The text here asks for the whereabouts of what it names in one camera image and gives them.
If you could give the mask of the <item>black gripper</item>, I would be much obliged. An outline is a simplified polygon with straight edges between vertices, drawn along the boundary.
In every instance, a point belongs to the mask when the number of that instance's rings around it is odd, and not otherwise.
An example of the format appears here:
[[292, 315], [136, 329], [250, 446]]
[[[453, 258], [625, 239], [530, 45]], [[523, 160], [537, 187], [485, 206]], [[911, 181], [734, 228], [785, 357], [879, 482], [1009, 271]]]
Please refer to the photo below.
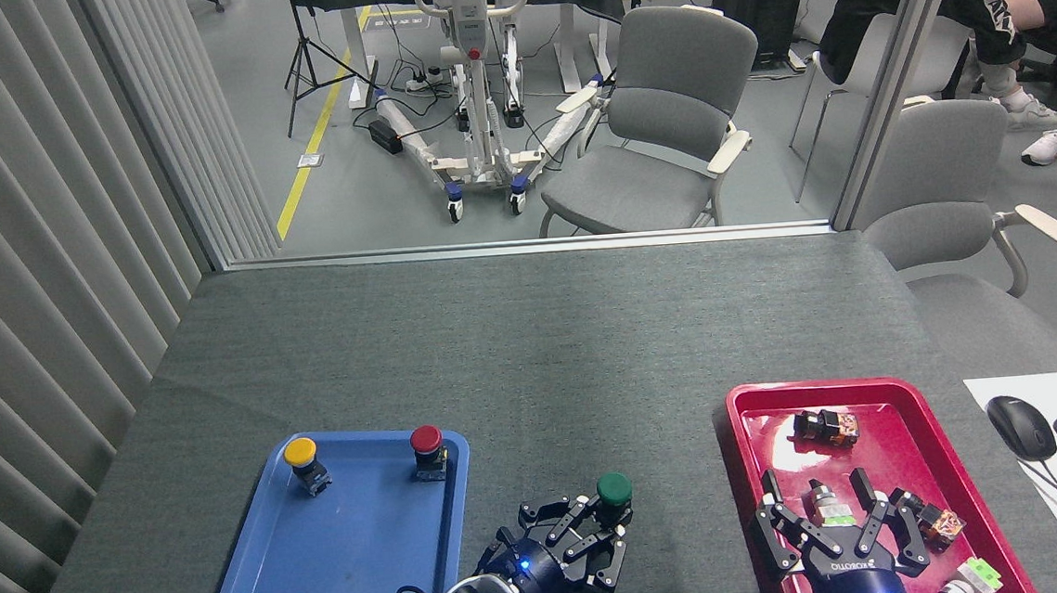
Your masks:
[[[931, 564], [917, 512], [905, 504], [893, 505], [874, 489], [863, 468], [851, 472], [851, 485], [867, 519], [856, 551], [846, 546], [840, 558], [832, 558], [831, 539], [824, 531], [790, 511], [776, 475], [762, 472], [763, 496], [754, 522], [769, 580], [778, 582], [792, 572], [805, 571], [812, 593], [908, 593], [897, 573], [919, 577]], [[886, 522], [897, 542], [895, 556], [877, 544]]]
[[[477, 572], [496, 574], [519, 593], [614, 593], [619, 585], [629, 523], [607, 529], [590, 525], [599, 496], [561, 496], [549, 502], [524, 501], [518, 506], [523, 538], [507, 546], [494, 542], [477, 563]], [[569, 562], [562, 559], [568, 535]]]

